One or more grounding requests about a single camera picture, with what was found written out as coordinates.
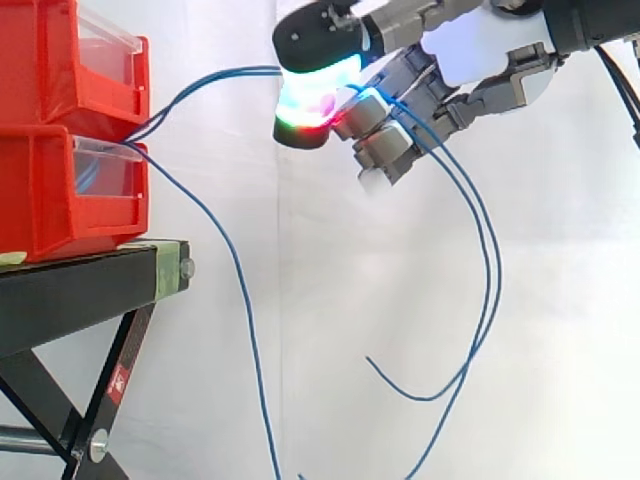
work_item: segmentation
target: white fingertip pad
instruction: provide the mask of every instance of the white fingertip pad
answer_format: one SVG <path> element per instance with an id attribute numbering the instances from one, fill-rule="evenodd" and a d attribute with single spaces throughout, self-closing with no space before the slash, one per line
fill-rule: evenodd
<path id="1" fill-rule="evenodd" d="M 391 190 L 391 182 L 379 168 L 363 170 L 358 176 L 360 185 L 367 195 L 377 197 Z"/>

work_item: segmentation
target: black metal stand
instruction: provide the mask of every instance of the black metal stand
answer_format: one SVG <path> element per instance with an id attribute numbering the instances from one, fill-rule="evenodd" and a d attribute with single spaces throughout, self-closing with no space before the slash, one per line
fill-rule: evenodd
<path id="1" fill-rule="evenodd" d="M 0 390 L 33 429 L 0 427 L 0 451 L 51 455 L 63 480 L 126 480 L 108 452 L 155 303 L 186 290 L 185 242 L 131 248 L 61 263 L 0 268 Z M 124 315 L 89 407 L 81 415 L 33 348 Z"/>

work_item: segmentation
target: warning label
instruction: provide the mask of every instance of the warning label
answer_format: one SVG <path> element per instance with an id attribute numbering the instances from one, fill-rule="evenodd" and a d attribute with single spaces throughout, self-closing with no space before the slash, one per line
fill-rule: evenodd
<path id="1" fill-rule="evenodd" d="M 122 403 L 122 398 L 124 397 L 124 392 L 127 389 L 127 384 L 129 383 L 129 375 L 130 372 L 122 365 L 118 365 L 113 372 L 113 376 L 111 377 L 111 381 L 109 382 L 109 386 L 107 387 L 107 395 L 116 406 L 120 406 Z"/>

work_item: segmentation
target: blue cable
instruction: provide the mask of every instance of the blue cable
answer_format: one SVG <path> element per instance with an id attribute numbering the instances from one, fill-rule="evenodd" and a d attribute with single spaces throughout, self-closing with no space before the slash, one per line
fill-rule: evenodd
<path id="1" fill-rule="evenodd" d="M 362 92 L 362 89 L 360 87 L 352 87 L 355 88 L 357 91 Z M 488 257 L 488 253 L 486 252 L 486 246 L 483 246 L 483 256 L 485 257 L 485 268 L 488 267 L 488 271 L 487 271 L 487 290 L 485 292 L 485 305 L 483 306 L 483 315 L 481 316 L 481 321 L 478 324 L 478 328 L 476 329 L 476 333 L 474 336 L 474 340 L 471 346 L 471 350 L 469 352 L 469 356 L 467 358 L 467 361 L 464 363 L 464 365 L 462 366 L 460 372 L 453 378 L 453 380 L 448 384 L 447 387 L 445 387 L 445 389 L 437 396 L 437 398 L 439 398 L 440 396 L 444 395 L 444 393 L 451 388 L 451 386 L 458 381 L 458 385 L 455 389 L 455 391 L 453 392 L 453 395 L 451 396 L 451 399 L 449 400 L 444 413 L 442 414 L 442 417 L 440 418 L 440 421 L 438 422 L 438 425 L 436 427 L 436 430 L 431 438 L 431 441 L 429 442 L 429 445 L 427 446 L 426 450 L 424 451 L 424 453 L 422 454 L 422 456 L 420 457 L 420 459 L 418 460 L 418 463 L 414 466 L 414 468 L 411 470 L 411 472 L 409 473 L 409 475 L 407 475 L 406 479 L 410 480 L 412 479 L 420 470 L 420 468 L 422 468 L 422 466 L 424 465 L 424 462 L 426 461 L 426 459 L 428 458 L 429 454 L 431 453 L 431 451 L 433 450 L 433 447 L 435 446 L 436 442 L 438 441 L 440 434 L 442 433 L 442 430 L 444 428 L 444 425 L 446 424 L 447 419 L 449 418 L 449 415 L 451 414 L 451 411 L 460 395 L 460 392 L 462 391 L 462 387 L 464 386 L 464 383 L 466 381 L 467 378 L 467 374 L 469 372 L 469 368 L 471 366 L 471 362 L 473 361 L 475 355 L 477 354 L 478 350 L 482 347 L 482 345 L 484 344 L 484 341 L 486 340 L 491 327 L 493 325 L 493 322 L 495 320 L 495 316 L 497 314 L 498 311 L 498 307 L 500 305 L 500 299 L 502 296 L 502 256 L 500 253 L 500 246 L 498 244 L 498 239 L 497 239 L 497 235 L 495 234 L 495 230 L 493 228 L 493 224 L 491 222 L 491 218 L 489 216 L 488 210 L 484 204 L 484 201 L 482 199 L 482 196 L 480 195 L 480 193 L 478 192 L 478 189 L 476 188 L 475 184 L 473 183 L 473 181 L 471 180 L 470 176 L 468 175 L 468 173 L 466 172 L 466 170 L 462 167 L 462 165 L 460 164 L 460 162 L 458 162 L 458 160 L 455 158 L 455 156 L 451 153 L 451 151 L 446 147 L 446 145 L 444 145 L 444 142 L 442 142 L 442 140 L 438 137 L 438 135 L 436 134 L 436 132 L 429 126 L 427 125 L 424 121 L 422 121 L 422 119 L 420 119 L 415 113 L 413 113 L 409 108 L 407 108 L 404 104 L 402 104 L 401 102 L 397 101 L 394 98 L 391 98 L 389 95 L 385 94 L 384 92 L 380 92 L 381 96 L 384 98 L 385 101 L 387 101 L 389 104 L 394 105 L 395 107 L 397 107 L 399 110 L 401 110 L 402 112 L 404 112 L 405 114 L 407 114 L 409 117 L 411 117 L 417 124 L 418 126 L 420 126 L 421 128 L 423 128 L 434 140 L 434 142 L 436 142 L 436 144 L 438 144 L 438 146 L 440 146 L 444 152 L 447 154 L 447 156 L 449 157 L 449 159 L 451 160 L 451 162 L 453 163 L 453 165 L 455 166 L 456 170 L 458 170 L 458 172 L 460 172 L 460 174 L 464 177 L 465 181 L 467 182 L 467 184 L 469 185 L 469 187 L 471 188 L 474 197 L 476 199 L 476 201 L 478 202 L 480 209 L 482 211 L 482 215 L 484 217 L 484 220 L 487 224 L 487 228 L 489 229 L 489 234 L 491 236 L 491 240 L 493 243 L 493 247 L 494 247 L 494 251 L 495 251 L 495 255 L 496 255 L 496 265 L 497 265 L 497 289 L 496 289 L 496 296 L 495 296 L 495 300 L 494 300 L 494 304 L 491 310 L 491 316 L 489 318 L 489 321 L 487 322 L 486 328 L 484 330 L 484 332 L 482 334 L 480 334 L 480 332 L 482 331 L 482 327 L 483 327 L 483 323 L 484 323 L 484 316 L 486 314 L 486 307 L 488 305 L 488 296 L 489 296 L 489 285 L 490 285 L 490 281 L 491 281 L 491 276 L 490 276 L 490 263 L 487 265 L 487 262 L 489 261 L 489 257 Z M 433 152 L 431 150 L 431 148 L 426 144 L 426 142 L 424 142 L 420 137 L 418 137 L 415 132 L 413 130 L 411 130 L 408 125 L 406 125 L 400 118 L 398 118 L 397 116 L 395 116 L 395 119 L 398 121 L 398 123 L 400 123 L 400 125 L 407 131 L 407 133 L 412 137 L 413 141 L 420 146 L 420 148 L 422 148 L 425 152 L 430 153 L 431 156 L 436 160 L 436 162 L 440 165 L 440 167 L 442 167 L 445 172 L 447 172 L 447 174 L 449 175 L 449 177 L 451 177 L 451 179 L 453 180 L 453 182 L 456 184 L 456 186 L 458 187 L 458 190 L 460 190 L 460 192 L 462 193 L 463 197 L 465 198 L 465 201 L 467 203 L 467 205 L 469 206 L 474 219 L 476 220 L 476 225 L 478 226 L 479 232 L 480 232 L 480 241 L 481 243 L 484 245 L 484 229 L 482 228 L 482 223 L 480 222 L 480 219 L 478 218 L 478 213 L 477 210 L 475 208 L 475 205 L 473 205 L 473 202 L 471 202 L 471 199 L 469 198 L 468 194 L 466 193 L 466 191 L 464 190 L 464 188 L 462 187 L 462 185 L 460 184 L 460 182 L 458 181 L 458 179 L 456 178 L 456 176 L 454 175 L 454 173 L 451 171 L 451 169 L 442 161 L 442 159 L 435 154 L 435 152 Z M 382 370 L 380 370 L 377 365 L 375 365 L 375 363 L 368 359 L 369 362 L 374 366 L 374 368 L 376 368 L 376 371 L 378 371 L 379 373 L 382 373 Z M 433 398 L 429 397 L 429 398 L 425 398 L 425 397 L 416 397 L 413 395 L 410 395 L 408 393 L 406 393 L 404 390 L 400 389 L 395 383 L 393 383 L 386 375 L 382 375 L 383 379 L 385 379 L 385 381 L 387 381 L 387 383 L 389 383 L 389 385 L 391 385 L 394 390 L 396 390 L 398 393 L 400 393 L 401 395 L 413 399 L 413 400 L 419 400 L 419 401 L 432 401 Z"/>
<path id="2" fill-rule="evenodd" d="M 249 335 L 251 337 L 251 350 L 253 353 L 254 366 L 256 370 L 256 379 L 258 381 L 258 394 L 260 396 L 260 409 L 262 411 L 262 420 L 264 422 L 264 427 L 267 433 L 267 440 L 269 442 L 269 453 L 271 455 L 271 463 L 273 466 L 273 471 L 277 480 L 282 479 L 282 475 L 280 474 L 280 466 L 278 463 L 278 454 L 276 452 L 276 445 L 273 436 L 273 430 L 271 428 L 271 420 L 269 418 L 269 408 L 267 406 L 267 396 L 264 388 L 264 380 L 262 378 L 262 363 L 260 361 L 260 350 L 258 348 L 258 337 L 256 334 L 255 321 L 253 319 L 253 308 L 251 306 L 251 297 L 249 296 L 249 289 L 247 287 L 247 282 L 245 280 L 244 271 L 242 269 L 242 264 L 240 263 L 240 256 L 238 255 L 238 251 L 236 250 L 231 237 L 226 232 L 220 221 L 216 218 L 213 212 L 205 205 L 205 203 L 200 200 L 193 192 L 191 192 L 187 187 L 182 185 L 173 175 L 171 175 L 167 170 L 165 170 L 158 162 L 156 162 L 153 158 L 149 156 L 144 150 L 139 148 L 133 143 L 124 143 L 127 147 L 135 150 L 138 154 L 142 155 L 143 158 L 147 160 L 158 172 L 160 172 L 169 182 L 171 182 L 178 190 L 184 193 L 193 203 L 195 203 L 200 209 L 205 213 L 207 217 L 213 222 L 216 226 L 220 235 L 224 239 L 227 247 L 229 248 L 229 252 L 231 253 L 231 257 L 233 258 L 233 263 L 236 268 L 236 273 L 238 275 L 238 280 L 240 281 L 240 287 L 242 289 L 242 297 L 244 299 L 244 304 L 247 312 L 247 320 L 249 323 Z"/>
<path id="3" fill-rule="evenodd" d="M 100 173 L 100 161 L 93 159 L 89 166 L 76 178 L 76 192 L 80 195 L 87 193 L 95 183 Z"/>
<path id="4" fill-rule="evenodd" d="M 242 67 L 231 68 L 228 70 L 221 70 L 206 77 L 201 78 L 193 82 L 191 85 L 183 89 L 176 97 L 171 101 L 169 105 L 156 113 L 153 117 L 147 120 L 144 124 L 138 127 L 128 138 L 128 142 L 141 142 L 149 135 L 153 134 L 162 124 L 166 121 L 171 111 L 183 100 L 193 95 L 207 85 L 210 85 L 219 80 L 226 80 L 229 78 L 239 77 L 277 77 L 280 76 L 280 67 L 274 67 L 270 65 L 255 66 L 255 67 Z"/>
<path id="5" fill-rule="evenodd" d="M 438 144 L 438 146 L 443 149 L 443 151 L 447 154 L 447 156 L 449 157 L 449 159 L 451 160 L 451 162 L 455 166 L 456 170 L 458 170 L 458 172 L 460 172 L 460 174 L 464 177 L 465 181 L 467 182 L 467 184 L 471 188 L 476 201 L 478 202 L 478 204 L 480 206 L 480 209 L 482 211 L 482 216 L 483 216 L 483 218 L 484 218 L 484 220 L 485 220 L 485 222 L 487 224 L 487 228 L 489 229 L 489 234 L 491 236 L 491 241 L 492 241 L 493 248 L 494 248 L 494 253 L 495 253 L 495 256 L 496 256 L 497 290 L 496 290 L 496 296 L 495 296 L 495 300 L 494 300 L 494 303 L 493 303 L 493 307 L 491 309 L 491 315 L 489 317 L 489 321 L 487 322 L 486 328 L 484 329 L 482 334 L 480 334 L 480 332 L 482 331 L 482 327 L 483 327 L 483 323 L 484 322 L 482 321 L 480 324 L 478 324 L 478 329 L 476 330 L 476 334 L 474 336 L 474 340 L 473 340 L 473 343 L 472 343 L 472 348 L 471 348 L 471 351 L 469 352 L 469 357 L 468 357 L 467 361 L 462 365 L 462 367 L 456 373 L 456 375 L 449 381 L 449 383 L 440 392 L 438 392 L 435 395 L 429 396 L 429 397 L 420 397 L 420 396 L 411 395 L 411 394 L 407 393 L 405 390 L 403 390 L 402 388 L 400 388 L 387 375 L 385 375 L 385 373 L 382 371 L 382 369 L 371 358 L 367 358 L 367 361 L 369 362 L 369 364 L 383 378 L 383 380 L 391 388 L 393 388 L 397 393 L 399 393 L 400 395 L 402 395 L 402 396 L 404 396 L 404 397 L 406 397 L 406 398 L 408 398 L 410 400 L 413 400 L 413 401 L 432 402 L 432 401 L 435 401 L 435 400 L 441 398 L 443 395 L 445 395 L 447 393 L 447 391 L 449 391 L 451 389 L 451 387 L 456 383 L 456 381 L 459 378 L 462 377 L 465 368 L 468 368 L 470 363 L 473 361 L 473 359 L 475 358 L 475 356 L 478 353 L 478 351 L 480 350 L 480 348 L 482 348 L 482 346 L 484 345 L 484 342 L 486 341 L 487 336 L 489 335 L 489 333 L 491 331 L 491 327 L 493 326 L 493 323 L 495 321 L 495 317 L 496 317 L 497 310 L 498 310 L 498 307 L 500 305 L 500 300 L 501 300 L 501 296 L 502 296 L 502 274 L 503 274 L 503 271 L 502 271 L 503 270 L 503 268 L 502 268 L 502 255 L 500 253 L 500 246 L 498 244 L 498 239 L 497 239 L 497 235 L 495 233 L 495 229 L 493 227 L 493 223 L 491 222 L 491 218 L 489 216 L 489 213 L 488 213 L 488 210 L 486 208 L 486 205 L 485 205 L 485 203 L 484 203 L 484 201 L 482 199 L 482 196 L 478 192 L 478 189 L 476 188 L 475 184 L 473 183 L 473 181 L 469 177 L 469 175 L 466 172 L 466 170 L 462 167 L 460 162 L 455 158 L 455 156 L 451 153 L 451 151 L 447 148 L 447 146 L 438 137 L 437 133 L 427 123 L 425 123 L 422 119 L 420 119 L 420 117 L 418 117 L 415 113 L 413 113 L 404 104 L 402 104 L 401 102 L 398 102 L 394 98 L 389 97 L 384 92 L 380 92 L 380 94 L 384 98 L 385 101 L 387 101 L 388 103 L 394 105 L 399 110 L 401 110 L 402 112 L 407 114 L 409 117 L 411 117 L 418 124 L 418 126 L 420 126 L 420 128 L 424 129 L 429 134 L 429 136 L 431 136 L 431 138 L 434 140 L 434 142 L 436 142 L 436 144 Z M 403 127 L 405 127 L 405 130 L 407 130 L 408 133 L 413 137 L 413 139 L 414 139 L 414 141 L 416 142 L 417 145 L 419 145 L 425 152 L 430 152 L 431 149 L 428 147 L 428 145 L 426 145 L 426 143 L 422 139 L 420 139 L 417 135 L 415 135 L 415 133 L 411 129 L 407 129 L 406 125 L 403 125 Z M 438 162 L 438 164 L 440 164 L 441 167 L 445 168 L 445 166 L 443 165 L 442 160 L 439 157 L 434 156 L 434 159 L 436 160 L 436 162 Z"/>
<path id="6" fill-rule="evenodd" d="M 266 430 L 266 433 L 267 433 L 267 439 L 268 439 L 268 442 L 269 442 L 269 450 L 270 450 L 270 455 L 271 455 L 271 462 L 272 462 L 274 474 L 275 474 L 275 477 L 276 477 L 277 480 L 281 480 L 282 477 L 281 477 L 280 468 L 279 468 L 279 464 L 278 464 L 275 441 L 274 441 L 274 438 L 273 438 L 273 431 L 272 431 L 272 428 L 271 428 L 271 421 L 270 421 L 269 413 L 268 413 L 267 400 L 266 400 L 266 394 L 265 394 L 265 389 L 264 389 L 264 381 L 263 381 L 263 375 L 262 375 L 262 365 L 261 365 L 260 354 L 259 354 L 259 349 L 258 349 L 258 341 L 257 341 L 256 330 L 255 330 L 255 322 L 254 322 L 254 319 L 253 319 L 253 309 L 252 309 L 252 306 L 251 306 L 251 299 L 250 299 L 250 296 L 249 296 L 249 291 L 248 291 L 248 288 L 247 288 L 247 285 L 246 285 L 246 281 L 245 281 L 245 278 L 244 278 L 244 272 L 242 270 L 242 266 L 241 266 L 241 263 L 240 263 L 240 259 L 239 259 L 238 253 L 237 253 L 237 251 L 235 249 L 235 246 L 233 245 L 233 242 L 231 241 L 230 237 L 228 236 L 228 234 L 226 233 L 226 231 L 224 230 L 224 228 L 222 227 L 220 222 L 217 220 L 217 218 L 213 215 L 211 210 L 197 196 L 195 196 L 192 192 L 190 192 L 177 179 L 175 179 L 169 172 L 167 172 L 162 166 L 160 166 L 148 154 L 146 154 L 146 152 L 142 151 L 140 148 L 138 148 L 136 145 L 134 145 L 133 142 L 140 141 L 140 140 L 146 138 L 148 135 L 151 135 L 153 132 L 155 132 L 164 123 L 164 121 L 167 119 L 167 117 L 168 117 L 169 113 L 171 112 L 171 110 L 178 103 L 182 102 L 185 98 L 187 98 L 188 96 L 192 95 L 193 93 L 195 93 L 199 89 L 203 88 L 204 86 L 206 86 L 206 85 L 208 85 L 208 84 L 210 84 L 212 82 L 215 82 L 217 80 L 223 80 L 223 79 L 226 79 L 226 78 L 235 78 L 235 77 L 239 77 L 239 76 L 279 76 L 279 75 L 280 75 L 280 70 L 279 70 L 278 67 L 249 67 L 247 69 L 232 69 L 232 70 L 225 71 L 225 72 L 218 72 L 217 74 L 213 74 L 213 75 L 209 75 L 207 77 L 204 77 L 203 79 L 193 83 L 192 85 L 190 85 L 189 87 L 184 89 L 180 94 L 178 94 L 178 96 L 176 96 L 176 98 L 174 99 L 174 101 L 170 105 L 168 105 L 163 110 L 161 110 L 152 119 L 150 119 L 149 122 L 147 122 L 145 125 L 143 125 L 139 129 L 139 131 L 142 131 L 142 130 L 144 130 L 146 128 L 149 128 L 148 131 L 146 131 L 145 133 L 140 134 L 138 136 L 134 136 L 129 142 L 125 143 L 125 145 L 127 145 L 129 148 L 134 149 L 140 155 L 142 155 L 165 178 L 167 178 L 174 186 L 176 186 L 180 191 L 182 191 L 185 195 L 187 195 L 187 197 L 189 197 L 196 205 L 198 205 L 198 207 L 200 207 L 200 209 L 209 217 L 209 219 L 214 223 L 216 228 L 219 230 L 219 232 L 221 233 L 222 237 L 225 240 L 225 243 L 227 244 L 227 246 L 229 248 L 229 251 L 231 252 L 231 255 L 232 255 L 232 258 L 233 258 L 233 261 L 234 261 L 234 265 L 236 267 L 236 272 L 238 274 L 238 279 L 240 281 L 240 286 L 241 286 L 243 298 L 244 298 L 244 301 L 245 301 L 245 307 L 246 307 L 246 310 L 247 310 L 247 317 L 248 317 L 248 323 L 249 323 L 249 333 L 250 333 L 250 337 L 251 337 L 251 347 L 252 347 L 252 352 L 253 352 L 254 366 L 255 366 L 255 370 L 256 370 L 256 379 L 257 379 L 257 382 L 258 382 L 258 390 L 259 390 L 259 396 L 260 396 L 260 406 L 261 406 L 261 411 L 262 411 L 265 430 Z M 439 437 L 439 435 L 440 435 L 440 433 L 441 433 L 441 431 L 442 431 L 442 429 L 444 427 L 444 424 L 446 423 L 446 420 L 447 420 L 447 418 L 448 418 L 448 416 L 449 416 L 449 414 L 450 414 L 450 412 L 451 412 L 451 410 L 452 410 L 452 408 L 453 408 L 453 406 L 455 404 L 455 401 L 457 400 L 457 397 L 458 397 L 460 391 L 462 390 L 462 387 L 463 387 L 464 382 L 465 382 L 466 377 L 467 377 L 467 373 L 468 373 L 468 370 L 469 370 L 470 363 L 471 363 L 473 357 L 475 356 L 475 354 L 477 353 L 477 350 L 484 343 L 484 340 L 486 339 L 486 337 L 487 337 L 487 335 L 489 333 L 489 329 L 490 329 L 490 327 L 491 327 L 491 325 L 493 323 L 493 320 L 495 318 L 495 314 L 497 313 L 497 308 L 498 308 L 499 299 L 500 299 L 500 295 L 501 295 L 502 265 L 501 265 L 501 258 L 500 258 L 500 252 L 499 252 L 499 246 L 498 246 L 498 243 L 497 243 L 497 238 L 496 238 L 495 232 L 493 231 L 493 227 L 491 225 L 491 221 L 490 221 L 488 212 L 486 210 L 486 207 L 484 206 L 482 198 L 480 197 L 477 189 L 475 188 L 475 185 L 473 184 L 473 182 L 471 181 L 471 179 L 469 178 L 467 173 L 464 171 L 464 169 L 459 164 L 459 162 L 457 162 L 455 157 L 453 157 L 451 152 L 442 143 L 442 141 L 437 138 L 437 135 L 435 134 L 435 132 L 433 132 L 433 130 L 430 129 L 430 127 L 428 125 L 426 125 L 424 122 L 422 122 L 417 116 L 415 116 L 404 105 L 400 104 L 399 102 L 395 101 L 394 99 L 386 98 L 386 100 L 389 103 L 394 104 L 400 110 L 403 110 L 406 114 L 408 114 L 412 118 L 414 118 L 416 123 L 418 123 L 430 135 L 433 136 L 434 141 L 436 141 L 436 143 L 438 143 L 438 145 L 443 148 L 443 150 L 445 151 L 445 153 L 447 153 L 447 155 L 451 159 L 451 161 L 454 164 L 454 166 L 456 167 L 456 169 L 463 175 L 463 177 L 465 178 L 467 183 L 470 185 L 470 187 L 471 187 L 471 189 L 472 189 L 472 191 L 474 193 L 474 196 L 476 197 L 478 203 L 480 204 L 480 207 L 481 207 L 483 216 L 485 218 L 485 221 L 488 224 L 489 231 L 490 231 L 490 234 L 491 234 L 491 237 L 492 237 L 492 240 L 493 240 L 493 243 L 494 243 L 494 247 L 495 247 L 495 250 L 496 250 L 496 256 L 497 256 L 497 260 L 496 261 L 497 261 L 497 264 L 498 264 L 498 290 L 497 290 L 497 294 L 496 294 L 496 302 L 494 303 L 494 306 L 493 306 L 493 309 L 492 309 L 491 318 L 490 318 L 490 320 L 489 320 L 489 322 L 487 324 L 487 327 L 486 327 L 486 329 L 485 329 L 485 331 L 484 331 L 484 333 L 482 335 L 480 335 L 480 331 L 482 331 L 482 326 L 483 326 L 483 322 L 482 321 L 481 321 L 481 323 L 480 323 L 480 325 L 478 327 L 478 330 L 476 332 L 476 337 L 480 337 L 480 338 L 479 338 L 479 340 L 477 340 L 477 338 L 474 339 L 474 344 L 473 344 L 471 352 L 469 354 L 469 359 L 463 365 L 463 367 L 462 367 L 461 371 L 459 372 L 459 374 L 456 375 L 454 380 L 452 380 L 451 386 L 453 385 L 453 383 L 455 383 L 456 379 L 459 380 L 458 386 L 456 387 L 456 390 L 455 390 L 455 392 L 454 392 L 449 404 L 447 405 L 447 408 L 445 409 L 445 412 L 444 412 L 444 414 L 443 414 L 443 416 L 442 416 L 442 418 L 441 418 L 441 420 L 440 420 L 440 422 L 438 424 L 436 432 L 434 433 L 429 446 L 427 447 L 427 450 L 425 451 L 425 453 L 421 457 L 421 459 L 418 462 L 418 464 L 411 471 L 409 476 L 407 476 L 407 479 L 411 479 L 417 473 L 417 471 L 421 468 L 422 464 L 424 463 L 424 461 L 428 457 L 429 453 L 431 452 L 433 446 L 435 445 L 435 443 L 436 443 L 436 441 L 437 441 L 437 439 L 438 439 L 438 437 Z M 485 241 L 485 238 L 484 238 L 484 232 L 483 232 L 483 229 L 482 229 L 482 223 L 480 222 L 478 212 L 475 209 L 475 205 L 473 205 L 473 202 L 469 198 L 469 195 L 467 194 L 466 190 L 461 185 L 461 183 L 459 182 L 459 180 L 457 179 L 455 174 L 451 171 L 451 169 L 434 152 L 431 151 L 431 149 L 428 147 L 428 145 L 426 145 L 425 142 L 423 142 L 419 137 L 417 137 L 415 135 L 415 133 L 411 129 L 409 129 L 407 127 L 407 125 L 404 124 L 400 119 L 397 119 L 397 120 L 403 126 L 403 128 L 405 128 L 407 130 L 407 132 L 413 137 L 413 139 L 414 139 L 414 141 L 415 141 L 415 143 L 417 145 L 419 145 L 421 148 L 423 148 L 425 152 L 431 153 L 434 156 L 436 161 L 447 172 L 447 174 L 451 177 L 451 179 L 454 181 L 454 183 L 456 184 L 456 186 L 458 187 L 458 189 L 462 193 L 463 197 L 465 198 L 465 201 L 467 202 L 467 204 L 469 205 L 472 213 L 474 214 L 474 219 L 476 220 L 476 224 L 479 226 L 481 244 L 483 245 L 483 253 L 485 253 L 485 266 L 487 266 L 488 253 L 486 251 L 486 241 Z M 487 293 L 485 295 L 485 306 L 483 307 L 483 312 L 484 312 L 483 317 L 486 315 L 486 310 L 488 309 L 488 303 L 489 303 L 488 296 L 489 296 L 489 292 L 490 292 L 490 284 L 491 284 L 491 276 L 489 274 L 488 277 L 487 277 L 488 288 L 487 288 Z M 401 390 L 399 388 L 397 388 L 397 390 L 398 390 L 399 393 L 402 393 L 405 396 L 408 395 L 408 394 L 406 394 L 406 392 L 404 392 L 403 390 Z M 302 475 L 299 475 L 299 479 L 302 480 L 302 479 L 304 479 L 304 477 Z"/>
<path id="7" fill-rule="evenodd" d="M 143 151 L 141 148 L 139 148 L 138 146 L 135 145 L 135 142 L 139 142 L 141 140 L 143 140 L 144 138 L 148 137 L 149 135 L 151 135 L 153 132 L 155 132 L 167 119 L 169 113 L 171 113 L 171 110 L 178 105 L 180 102 L 182 102 L 184 99 L 186 99 L 187 97 L 189 97 L 190 95 L 192 95 L 193 93 L 197 92 L 198 90 L 200 90 L 201 88 L 203 88 L 206 85 L 209 85 L 213 82 L 216 82 L 218 80 L 224 80 L 224 79 L 228 79 L 228 78 L 236 78 L 236 77 L 243 77 L 243 76 L 280 76 L 280 69 L 279 67 L 247 67 L 244 69 L 231 69 L 231 70 L 226 70 L 226 71 L 222 71 L 222 72 L 218 72 L 218 73 L 214 73 L 212 75 L 208 75 L 196 82 L 194 82 L 193 84 L 191 84 L 189 87 L 185 88 L 182 92 L 180 92 L 176 98 L 164 109 L 160 110 L 160 112 L 158 114 L 156 114 L 154 117 L 152 117 L 148 122 L 145 123 L 145 125 L 143 125 L 138 131 L 142 131 L 146 128 L 148 128 L 150 125 L 153 124 L 153 127 L 151 127 L 148 131 L 146 131 L 145 133 L 142 133 L 138 136 L 134 136 L 134 138 L 132 138 L 129 141 L 124 142 L 124 145 L 128 146 L 129 148 L 135 150 L 136 152 L 138 152 L 140 155 L 142 155 L 143 158 L 145 158 L 147 160 L 147 162 L 149 162 L 156 170 L 158 170 L 167 180 L 169 180 L 169 182 L 171 182 L 176 188 L 178 188 L 182 193 L 184 193 L 192 202 L 194 202 L 206 215 L 207 217 L 209 217 L 209 219 L 213 222 L 213 224 L 216 226 L 216 228 L 218 229 L 218 231 L 220 232 L 220 234 L 222 235 L 222 238 L 224 239 L 229 252 L 231 253 L 231 257 L 233 259 L 233 263 L 236 269 L 236 273 L 238 275 L 238 280 L 240 282 L 240 287 L 242 290 L 242 297 L 244 299 L 244 304 L 245 304 L 245 309 L 246 309 L 246 313 L 247 313 L 247 321 L 248 321 L 248 326 L 249 326 L 249 336 L 250 336 L 250 340 L 251 340 L 251 350 L 252 350 L 252 355 L 253 355 L 253 361 L 254 361 L 254 367 L 255 367 L 255 374 L 256 374 L 256 381 L 258 383 L 258 395 L 260 398 L 260 410 L 261 410 L 261 414 L 262 414 L 262 420 L 264 423 L 264 428 L 267 434 L 267 441 L 269 444 L 269 454 L 271 457 L 271 465 L 273 467 L 273 473 L 274 476 L 276 478 L 276 480 L 281 480 L 282 479 L 282 475 L 280 473 L 280 465 L 278 462 L 278 453 L 276 450 L 276 442 L 274 439 L 274 435 L 273 435 L 273 429 L 271 426 L 271 419 L 269 416 L 269 408 L 267 405 L 267 396 L 265 393 L 265 386 L 264 386 L 264 380 L 263 380 L 263 374 L 262 374 L 262 362 L 260 360 L 260 350 L 259 350 L 259 346 L 258 346 L 258 337 L 257 337 L 257 333 L 256 333 L 256 327 L 255 327 L 255 320 L 254 320 L 254 316 L 253 316 L 253 307 L 251 305 L 251 297 L 249 295 L 249 289 L 247 287 L 247 283 L 245 280 L 245 276 L 244 276 L 244 271 L 242 269 L 242 264 L 240 262 L 240 256 L 238 255 L 238 252 L 235 248 L 235 245 L 233 244 L 233 241 L 231 240 L 231 237 L 229 237 L 229 235 L 227 234 L 226 230 L 224 229 L 224 227 L 222 226 L 222 224 L 220 223 L 220 221 L 216 218 L 216 216 L 213 214 L 213 212 L 205 205 L 205 203 L 200 200 L 194 193 L 192 193 L 188 188 L 186 188 L 184 185 L 182 185 L 175 177 L 173 177 L 167 170 L 165 170 L 158 162 L 156 162 L 153 158 L 151 158 L 151 156 L 149 156 L 145 151 Z"/>

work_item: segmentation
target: red storage bin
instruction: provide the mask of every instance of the red storage bin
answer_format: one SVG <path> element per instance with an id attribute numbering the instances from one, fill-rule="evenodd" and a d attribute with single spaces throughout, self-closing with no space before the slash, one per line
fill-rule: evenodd
<path id="1" fill-rule="evenodd" d="M 0 159 L 0 262 L 110 251 L 148 229 L 148 165 L 128 147 L 0 126 Z"/>
<path id="2" fill-rule="evenodd" d="M 149 118 L 149 46 L 76 0 L 0 0 L 0 125 L 124 140 Z"/>

